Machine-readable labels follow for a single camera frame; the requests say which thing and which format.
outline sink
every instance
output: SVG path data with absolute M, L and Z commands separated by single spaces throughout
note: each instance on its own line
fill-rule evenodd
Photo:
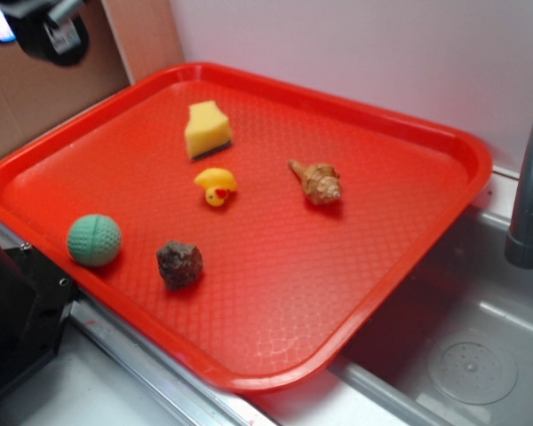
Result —
M 441 422 L 533 425 L 533 270 L 506 262 L 508 225 L 468 209 L 343 357 Z

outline sponge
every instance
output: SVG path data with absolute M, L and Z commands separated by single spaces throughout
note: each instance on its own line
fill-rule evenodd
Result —
M 103 266 L 112 262 L 121 248 L 122 234 L 113 219 L 87 215 L 77 219 L 68 234 L 68 250 L 83 266 Z
M 227 148 L 233 138 L 229 117 L 219 110 L 214 100 L 190 105 L 185 137 L 187 155 L 192 160 Z

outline green ball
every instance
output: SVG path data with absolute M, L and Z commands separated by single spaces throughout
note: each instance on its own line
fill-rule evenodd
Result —
M 121 230 L 113 219 L 87 215 L 77 219 L 68 234 L 69 254 L 84 266 L 112 262 L 121 248 Z

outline seashell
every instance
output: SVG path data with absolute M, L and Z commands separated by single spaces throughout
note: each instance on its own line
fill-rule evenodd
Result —
M 296 160 L 288 162 L 290 168 L 302 181 L 302 190 L 314 205 L 331 204 L 341 197 L 339 174 L 325 163 L 306 166 Z

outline rubber duck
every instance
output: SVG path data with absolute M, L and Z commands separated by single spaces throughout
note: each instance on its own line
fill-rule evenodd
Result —
M 195 177 L 194 182 L 205 189 L 205 200 L 213 207 L 223 205 L 229 193 L 237 190 L 235 177 L 227 169 L 206 169 Z

